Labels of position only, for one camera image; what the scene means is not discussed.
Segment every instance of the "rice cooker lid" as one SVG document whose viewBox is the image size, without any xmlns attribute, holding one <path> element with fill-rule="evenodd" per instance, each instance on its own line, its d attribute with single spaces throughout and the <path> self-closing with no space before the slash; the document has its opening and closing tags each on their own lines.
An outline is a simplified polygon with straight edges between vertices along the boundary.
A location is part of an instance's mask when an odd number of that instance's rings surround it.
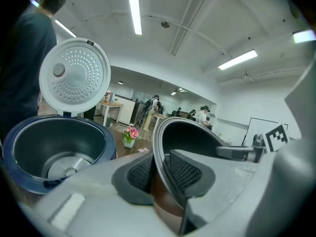
<svg viewBox="0 0 316 237">
<path fill-rule="evenodd" d="M 110 79 L 111 66 L 103 49 L 88 39 L 73 38 L 47 54 L 39 72 L 39 87 L 58 115 L 76 117 L 99 103 Z"/>
</svg>

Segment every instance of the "flower pot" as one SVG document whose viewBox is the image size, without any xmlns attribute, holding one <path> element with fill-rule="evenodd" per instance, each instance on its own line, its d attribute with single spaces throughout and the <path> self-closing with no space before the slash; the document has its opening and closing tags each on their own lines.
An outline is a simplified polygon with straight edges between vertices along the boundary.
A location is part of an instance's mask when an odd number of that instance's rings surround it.
<svg viewBox="0 0 316 237">
<path fill-rule="evenodd" d="M 134 145 L 134 142 L 135 142 L 135 139 L 134 139 L 134 140 L 131 140 L 130 143 L 124 142 L 124 146 L 125 146 L 126 148 L 132 148 L 133 145 Z"/>
</svg>

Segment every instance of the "table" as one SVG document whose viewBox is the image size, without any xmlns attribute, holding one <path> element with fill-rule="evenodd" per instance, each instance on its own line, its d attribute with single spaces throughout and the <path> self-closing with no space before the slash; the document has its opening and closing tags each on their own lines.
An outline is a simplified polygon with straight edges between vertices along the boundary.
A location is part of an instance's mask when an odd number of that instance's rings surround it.
<svg viewBox="0 0 316 237">
<path fill-rule="evenodd" d="M 160 115 L 160 114 L 158 114 L 158 113 L 154 113 L 154 114 L 153 114 L 153 117 L 156 117 L 156 118 L 157 118 L 156 124 L 155 124 L 155 127 L 154 127 L 154 130 L 153 130 L 153 134 L 154 134 L 155 131 L 156 131 L 157 125 L 158 125 L 158 123 L 159 123 L 159 119 L 166 119 L 167 117 L 166 117 L 166 116 L 163 116 L 163 115 Z"/>
<path fill-rule="evenodd" d="M 106 108 L 105 109 L 105 113 L 104 113 L 103 126 L 105 126 L 105 124 L 107 122 L 107 118 L 108 118 L 108 114 L 109 114 L 109 108 L 111 108 L 111 107 L 119 107 L 117 122 L 119 121 L 119 117 L 120 117 L 120 114 L 122 112 L 123 104 L 120 104 L 120 103 L 109 103 L 109 102 L 106 102 L 106 101 L 100 101 L 99 103 L 101 105 L 105 106 L 105 108 Z"/>
<path fill-rule="evenodd" d="M 139 149 L 147 148 L 148 150 L 150 150 L 152 147 L 152 141 L 139 139 L 135 141 L 132 148 L 126 148 L 123 143 L 123 134 L 111 128 L 109 128 L 109 131 L 114 137 L 118 158 L 138 153 Z"/>
</svg>

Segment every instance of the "pink flower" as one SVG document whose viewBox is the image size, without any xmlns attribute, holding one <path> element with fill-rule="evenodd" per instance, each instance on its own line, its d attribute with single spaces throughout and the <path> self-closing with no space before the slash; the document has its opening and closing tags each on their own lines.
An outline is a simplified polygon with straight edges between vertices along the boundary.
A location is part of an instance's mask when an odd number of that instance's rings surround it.
<svg viewBox="0 0 316 237">
<path fill-rule="evenodd" d="M 137 136 L 138 136 L 138 131 L 133 127 L 131 129 L 131 131 L 129 132 L 129 136 L 132 138 L 132 139 L 135 139 Z"/>
</svg>

